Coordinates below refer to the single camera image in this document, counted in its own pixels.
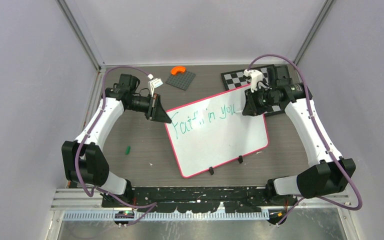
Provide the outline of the whiteboard with pink frame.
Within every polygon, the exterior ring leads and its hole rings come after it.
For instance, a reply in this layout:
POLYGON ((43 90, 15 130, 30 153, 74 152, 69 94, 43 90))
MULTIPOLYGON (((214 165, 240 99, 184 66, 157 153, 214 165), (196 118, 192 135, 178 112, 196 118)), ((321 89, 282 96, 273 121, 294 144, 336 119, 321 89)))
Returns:
POLYGON ((247 84, 167 111, 165 125, 180 175, 191 178, 266 148, 264 115, 243 116, 247 84))

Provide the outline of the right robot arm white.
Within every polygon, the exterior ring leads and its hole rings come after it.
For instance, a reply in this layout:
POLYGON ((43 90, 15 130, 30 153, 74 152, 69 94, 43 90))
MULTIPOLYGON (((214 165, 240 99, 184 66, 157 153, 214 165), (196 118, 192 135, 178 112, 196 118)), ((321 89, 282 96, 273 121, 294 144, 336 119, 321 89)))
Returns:
POLYGON ((256 69, 244 70, 243 77, 250 81, 250 88, 244 92, 242 115, 256 117, 279 106, 293 123, 309 165, 298 175, 268 180, 267 202, 279 205, 286 195, 311 199, 343 192, 348 185, 346 178, 353 175, 356 164, 353 159, 344 158, 330 140, 305 85, 285 80, 268 86, 263 83, 263 73, 256 69))

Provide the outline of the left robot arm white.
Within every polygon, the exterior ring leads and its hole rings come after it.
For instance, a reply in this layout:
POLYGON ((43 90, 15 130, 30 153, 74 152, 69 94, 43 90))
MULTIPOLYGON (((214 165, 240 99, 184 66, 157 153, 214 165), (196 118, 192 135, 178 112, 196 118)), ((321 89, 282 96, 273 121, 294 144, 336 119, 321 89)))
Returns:
POLYGON ((164 110, 155 88, 162 80, 148 75, 148 95, 140 95, 140 80, 131 74, 121 74, 117 83, 107 87, 99 106, 85 129, 73 141, 61 147, 65 177, 83 187, 92 186, 114 195, 121 207, 133 202, 132 184, 110 171, 103 147, 114 124, 126 110, 144 113, 149 121, 168 123, 172 120, 164 110))

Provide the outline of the green marker cap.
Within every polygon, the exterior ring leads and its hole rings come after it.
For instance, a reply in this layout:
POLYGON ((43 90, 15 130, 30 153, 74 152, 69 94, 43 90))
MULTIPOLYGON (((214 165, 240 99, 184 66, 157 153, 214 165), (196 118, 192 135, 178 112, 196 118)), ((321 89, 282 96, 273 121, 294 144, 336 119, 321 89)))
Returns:
POLYGON ((125 150, 125 154, 128 155, 131 151, 131 147, 130 146, 127 146, 126 150, 125 150))

